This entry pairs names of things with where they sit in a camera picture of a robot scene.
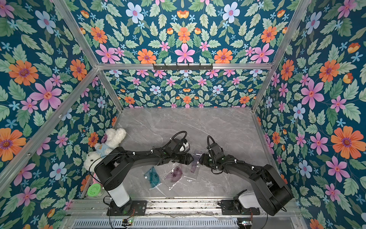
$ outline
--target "jar lid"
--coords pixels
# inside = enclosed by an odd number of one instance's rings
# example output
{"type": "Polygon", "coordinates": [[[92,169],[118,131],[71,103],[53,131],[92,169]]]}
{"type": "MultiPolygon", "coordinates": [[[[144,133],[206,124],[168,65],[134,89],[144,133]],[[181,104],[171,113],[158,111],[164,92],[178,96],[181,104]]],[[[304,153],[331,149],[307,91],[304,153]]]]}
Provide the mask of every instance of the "jar lid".
{"type": "Polygon", "coordinates": [[[100,184],[93,184],[88,188],[88,196],[90,197],[96,197],[102,189],[102,186],[100,184]]]}

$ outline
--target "metal grate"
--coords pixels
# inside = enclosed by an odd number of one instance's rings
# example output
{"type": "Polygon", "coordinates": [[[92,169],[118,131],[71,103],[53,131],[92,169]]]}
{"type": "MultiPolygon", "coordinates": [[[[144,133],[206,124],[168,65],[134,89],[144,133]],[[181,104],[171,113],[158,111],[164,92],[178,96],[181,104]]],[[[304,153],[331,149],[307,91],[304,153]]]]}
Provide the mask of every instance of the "metal grate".
{"type": "MultiPolygon", "coordinates": [[[[121,226],[123,219],[111,219],[113,228],[121,226]]],[[[77,219],[73,229],[78,228],[110,228],[109,219],[77,219]]],[[[128,228],[237,228],[236,219],[212,219],[212,218],[188,218],[188,219],[165,219],[165,218],[135,218],[131,227],[128,228]]]]}

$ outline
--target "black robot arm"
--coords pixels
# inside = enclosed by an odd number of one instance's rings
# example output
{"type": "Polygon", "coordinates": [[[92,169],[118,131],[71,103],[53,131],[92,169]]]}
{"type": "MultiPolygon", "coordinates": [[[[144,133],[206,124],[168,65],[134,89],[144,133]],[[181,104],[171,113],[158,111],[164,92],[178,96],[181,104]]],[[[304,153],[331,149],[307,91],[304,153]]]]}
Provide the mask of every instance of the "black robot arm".
{"type": "Polygon", "coordinates": [[[211,136],[207,137],[207,143],[209,154],[202,155],[200,164],[250,182],[258,203],[269,215],[275,215],[293,198],[291,190],[271,165],[254,166],[232,155],[224,155],[223,149],[211,136]]]}
{"type": "Polygon", "coordinates": [[[187,153],[189,144],[186,136],[186,131],[178,132],[163,147],[152,148],[149,151],[134,152],[117,147],[96,165],[94,171],[104,189],[110,191],[123,182],[132,168],[144,165],[163,165],[169,161],[188,165],[193,161],[193,157],[187,153]],[[185,134],[183,138],[176,138],[182,133],[185,134]]]}

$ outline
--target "teddy bear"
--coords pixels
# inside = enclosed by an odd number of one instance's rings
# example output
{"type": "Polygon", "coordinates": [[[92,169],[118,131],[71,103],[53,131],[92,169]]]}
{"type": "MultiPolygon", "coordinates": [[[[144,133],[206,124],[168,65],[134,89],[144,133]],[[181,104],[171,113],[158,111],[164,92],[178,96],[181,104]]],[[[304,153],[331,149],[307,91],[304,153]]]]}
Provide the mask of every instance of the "teddy bear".
{"type": "Polygon", "coordinates": [[[103,159],[100,157],[109,154],[117,148],[127,133],[123,128],[119,128],[116,130],[108,129],[105,131],[105,134],[107,135],[107,140],[104,143],[96,143],[94,146],[96,151],[89,152],[86,155],[84,168],[87,171],[94,172],[95,166],[103,159]]]}

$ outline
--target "gray marble floor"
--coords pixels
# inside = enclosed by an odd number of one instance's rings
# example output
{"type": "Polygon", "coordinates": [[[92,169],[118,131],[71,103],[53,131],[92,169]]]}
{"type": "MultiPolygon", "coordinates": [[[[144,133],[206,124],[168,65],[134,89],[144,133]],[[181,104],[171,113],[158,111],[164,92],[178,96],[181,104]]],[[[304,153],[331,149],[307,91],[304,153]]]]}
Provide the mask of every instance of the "gray marble floor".
{"type": "MultiPolygon", "coordinates": [[[[152,146],[161,147],[175,133],[185,130],[188,132],[191,153],[195,150],[206,152],[206,138],[211,135],[226,154],[254,165],[263,166],[268,163],[251,111],[247,108],[126,108],[117,127],[127,131],[127,136],[121,143],[127,150],[142,151],[149,150],[152,146]]],[[[174,166],[170,162],[155,168],[162,178],[174,166]]],[[[144,179],[144,174],[150,168],[151,166],[134,168],[123,181],[132,198],[234,196],[243,189],[252,189],[247,181],[235,175],[214,175],[210,169],[201,166],[196,181],[181,179],[171,190],[165,183],[149,190],[150,184],[144,179]]]]}

